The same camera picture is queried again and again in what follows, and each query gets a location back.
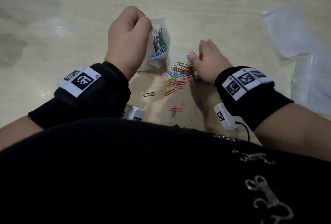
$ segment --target wristband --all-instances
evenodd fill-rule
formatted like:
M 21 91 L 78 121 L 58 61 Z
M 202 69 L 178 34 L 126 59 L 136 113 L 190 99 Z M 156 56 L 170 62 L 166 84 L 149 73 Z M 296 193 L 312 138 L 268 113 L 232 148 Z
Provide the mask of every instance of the wristband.
M 28 113 L 43 129 L 92 117 L 122 117 L 131 92 L 120 70 L 108 62 L 79 67 L 58 82 L 55 98 Z
M 271 78 L 247 66 L 222 71 L 215 86 L 228 112 L 241 117 L 252 131 L 272 113 L 294 102 L 275 91 Z

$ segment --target black wristband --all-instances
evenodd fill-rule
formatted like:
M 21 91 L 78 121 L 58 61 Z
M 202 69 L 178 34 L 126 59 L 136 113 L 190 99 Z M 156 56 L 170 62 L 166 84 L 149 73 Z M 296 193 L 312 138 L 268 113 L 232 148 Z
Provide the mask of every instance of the black wristband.
M 113 64 L 90 66 L 101 77 L 78 98 L 58 88 L 55 98 L 28 113 L 43 129 L 92 117 L 122 117 L 131 92 L 126 77 Z
M 274 82 L 260 84 L 246 92 L 238 101 L 235 101 L 222 84 L 230 75 L 243 68 L 249 67 L 238 66 L 226 69 L 217 77 L 215 86 L 229 113 L 241 117 L 254 131 L 268 116 L 294 101 L 275 91 Z

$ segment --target hand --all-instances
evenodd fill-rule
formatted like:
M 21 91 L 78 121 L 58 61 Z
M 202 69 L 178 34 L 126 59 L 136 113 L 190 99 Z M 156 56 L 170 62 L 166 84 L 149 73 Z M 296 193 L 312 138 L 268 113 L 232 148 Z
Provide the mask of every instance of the hand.
M 210 39 L 207 42 L 201 40 L 199 49 L 199 57 L 191 55 L 189 60 L 200 78 L 209 84 L 214 84 L 218 75 L 232 65 Z
M 108 30 L 105 61 L 116 66 L 129 81 L 143 63 L 151 20 L 134 6 L 126 7 Z

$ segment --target black and white square pattern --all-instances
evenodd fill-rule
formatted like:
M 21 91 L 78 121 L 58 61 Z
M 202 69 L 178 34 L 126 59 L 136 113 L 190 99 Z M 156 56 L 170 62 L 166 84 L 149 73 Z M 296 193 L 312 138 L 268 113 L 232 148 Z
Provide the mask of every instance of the black and white square pattern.
M 251 71 L 255 76 L 257 76 L 258 78 L 265 78 L 266 75 L 264 75 L 261 71 Z
M 65 81 L 69 81 L 69 80 L 71 80 L 77 73 L 79 73 L 79 71 L 77 71 L 77 70 L 74 70 L 72 73 L 70 73 L 68 76 L 66 76 L 65 78 L 64 78 L 64 80 Z
M 222 112 L 218 112 L 217 113 L 217 116 L 218 116 L 218 118 L 219 118 L 220 121 L 223 121 L 224 120 L 224 116 L 223 116 Z
M 238 80 L 241 81 L 244 85 L 247 85 L 255 80 L 255 78 L 249 73 L 245 73 L 238 77 Z
M 240 86 L 236 82 L 231 81 L 230 84 L 226 87 L 226 89 L 233 96 L 234 94 L 236 94 L 237 91 L 239 91 Z
M 89 75 L 82 72 L 74 80 L 72 80 L 71 83 L 77 86 L 79 89 L 84 90 L 90 83 L 93 82 L 93 80 L 94 79 Z

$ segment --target person's left arm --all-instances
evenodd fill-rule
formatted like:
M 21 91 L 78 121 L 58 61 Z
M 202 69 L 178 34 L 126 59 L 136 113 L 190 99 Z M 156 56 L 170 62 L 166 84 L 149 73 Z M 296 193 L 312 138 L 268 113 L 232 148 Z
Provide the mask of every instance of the person's left arm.
M 55 98 L 0 129 L 0 150 L 59 124 L 91 117 L 122 117 L 131 94 L 128 82 L 143 62 L 151 30 L 151 21 L 143 12 L 126 7 L 109 27 L 105 62 L 90 66 L 101 74 L 98 85 L 90 86 L 78 98 L 58 88 Z

